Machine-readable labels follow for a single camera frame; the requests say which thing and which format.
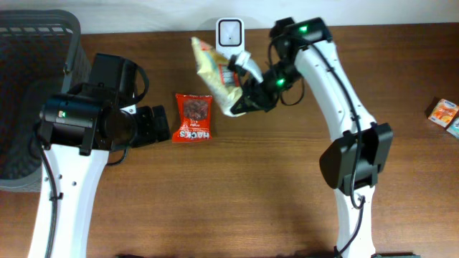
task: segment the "robotic hand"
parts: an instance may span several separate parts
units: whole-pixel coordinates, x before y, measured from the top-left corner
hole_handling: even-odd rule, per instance
[[[235,115],[267,112],[279,99],[283,102],[282,92],[295,81],[304,78],[308,82],[333,142],[321,156],[320,168],[338,206],[335,257],[373,257],[371,202],[392,143],[392,130],[388,124],[377,125],[358,99],[322,19],[301,23],[291,18],[279,20],[270,38],[270,69],[263,74],[250,53],[232,56],[228,68],[239,76],[246,72],[251,76],[242,84],[242,97],[231,111]],[[277,64],[271,60],[272,47],[280,58]]]
[[[145,90],[137,93],[136,74]],[[95,191],[105,166],[128,148],[170,139],[162,106],[140,107],[148,92],[141,67],[97,54],[88,82],[52,96],[35,127],[43,160],[42,190],[29,258],[86,257]],[[113,151],[123,159],[108,162]]]

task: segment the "orange package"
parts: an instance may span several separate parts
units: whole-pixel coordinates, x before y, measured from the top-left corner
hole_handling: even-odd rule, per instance
[[[459,107],[445,99],[441,99],[435,106],[429,119],[438,125],[446,127],[453,120],[454,116],[458,112]]]
[[[181,126],[172,136],[173,143],[210,140],[210,105],[212,96],[175,94]]]

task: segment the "green light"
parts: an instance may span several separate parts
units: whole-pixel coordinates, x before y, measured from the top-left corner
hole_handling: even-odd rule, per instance
[[[300,33],[306,33],[308,31],[308,25],[300,27]]]
[[[282,86],[285,83],[285,79],[279,79],[277,82],[275,82],[276,85]]]

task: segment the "brown tabletop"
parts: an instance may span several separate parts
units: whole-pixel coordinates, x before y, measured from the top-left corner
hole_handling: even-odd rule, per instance
[[[361,101],[395,139],[372,203],[379,253],[459,255],[459,140],[426,119],[434,96],[459,103],[459,24],[332,27],[341,63]],[[214,32],[82,36],[90,60],[117,54],[144,67],[141,105],[164,105],[175,131],[174,94],[209,94],[188,38]],[[246,32],[246,50],[266,70],[268,30]],[[287,100],[294,101],[299,87]],[[274,257],[331,251],[338,234],[333,191],[318,159],[328,129],[309,89],[294,107],[241,118],[212,108],[214,140],[132,150],[100,180],[89,258]],[[26,257],[38,193],[0,192],[0,257]]]

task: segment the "white wall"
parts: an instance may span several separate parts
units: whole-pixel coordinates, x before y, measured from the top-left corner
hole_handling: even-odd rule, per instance
[[[0,9],[65,9],[85,34],[214,29],[223,16],[247,29],[288,16],[328,25],[459,22],[459,0],[0,0]]]

